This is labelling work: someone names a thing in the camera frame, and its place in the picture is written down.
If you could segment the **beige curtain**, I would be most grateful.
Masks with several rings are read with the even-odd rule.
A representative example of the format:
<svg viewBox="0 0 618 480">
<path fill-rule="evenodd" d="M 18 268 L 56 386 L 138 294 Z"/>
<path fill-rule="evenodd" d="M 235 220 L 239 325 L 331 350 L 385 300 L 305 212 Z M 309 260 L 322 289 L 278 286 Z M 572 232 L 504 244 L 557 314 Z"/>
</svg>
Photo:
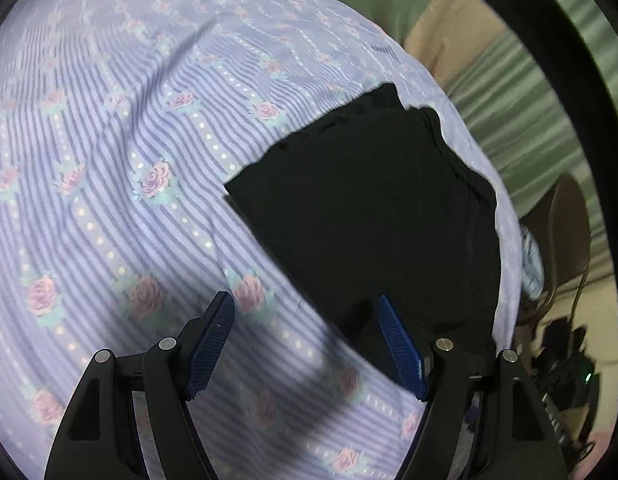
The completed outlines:
<svg viewBox="0 0 618 480">
<path fill-rule="evenodd" d="M 443 87 L 505 29 L 484 0 L 431 0 L 402 47 Z"/>
</svg>

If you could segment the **brown wicker chair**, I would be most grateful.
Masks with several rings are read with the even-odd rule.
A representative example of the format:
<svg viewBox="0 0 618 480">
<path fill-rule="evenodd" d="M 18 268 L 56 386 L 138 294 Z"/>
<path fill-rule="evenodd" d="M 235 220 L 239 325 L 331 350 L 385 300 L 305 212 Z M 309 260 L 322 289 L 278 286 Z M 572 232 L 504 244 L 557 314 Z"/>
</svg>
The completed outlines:
<svg viewBox="0 0 618 480">
<path fill-rule="evenodd" d="M 560 286 L 576 278 L 586 284 L 591 228 L 586 200 L 571 174 L 562 174 L 520 219 L 522 236 L 521 320 L 542 318 Z"/>
</svg>

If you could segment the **green curtain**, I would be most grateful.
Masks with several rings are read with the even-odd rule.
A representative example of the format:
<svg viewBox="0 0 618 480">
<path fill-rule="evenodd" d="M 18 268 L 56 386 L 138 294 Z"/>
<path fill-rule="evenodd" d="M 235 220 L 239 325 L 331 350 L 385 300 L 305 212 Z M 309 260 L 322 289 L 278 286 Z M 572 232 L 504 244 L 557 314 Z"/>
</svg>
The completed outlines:
<svg viewBox="0 0 618 480">
<path fill-rule="evenodd" d="M 339 0 L 402 45 L 431 0 Z M 506 28 L 442 87 L 504 181 L 518 214 L 526 214 L 560 174 L 579 182 L 591 226 L 591 271 L 612 274 L 592 174 L 574 128 L 544 73 Z"/>
</svg>

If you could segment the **purple floral bed cover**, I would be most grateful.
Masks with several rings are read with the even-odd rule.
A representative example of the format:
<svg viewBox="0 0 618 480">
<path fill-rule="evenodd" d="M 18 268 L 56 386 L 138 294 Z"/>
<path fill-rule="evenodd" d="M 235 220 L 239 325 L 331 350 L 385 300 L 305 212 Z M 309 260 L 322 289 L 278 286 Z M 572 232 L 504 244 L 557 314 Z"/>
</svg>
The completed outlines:
<svg viewBox="0 0 618 480">
<path fill-rule="evenodd" d="M 236 323 L 190 410 L 223 479 L 390 479 L 423 404 L 340 341 L 225 201 L 288 133 L 392 82 L 517 216 L 426 68 L 335 0 L 19 0 L 0 27 L 0 441 L 39 479 L 100 349 L 142 352 L 219 290 Z"/>
</svg>

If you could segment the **black pants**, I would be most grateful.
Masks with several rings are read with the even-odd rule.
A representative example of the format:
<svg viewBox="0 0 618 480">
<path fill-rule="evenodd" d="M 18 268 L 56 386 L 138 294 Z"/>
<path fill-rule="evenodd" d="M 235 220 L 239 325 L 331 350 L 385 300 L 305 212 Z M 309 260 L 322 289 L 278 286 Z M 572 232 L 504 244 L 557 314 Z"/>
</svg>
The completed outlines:
<svg viewBox="0 0 618 480">
<path fill-rule="evenodd" d="M 446 145 L 437 113 L 404 107 L 392 84 L 286 136 L 226 190 L 295 288 L 385 374 L 380 298 L 409 333 L 493 354 L 494 189 Z"/>
</svg>

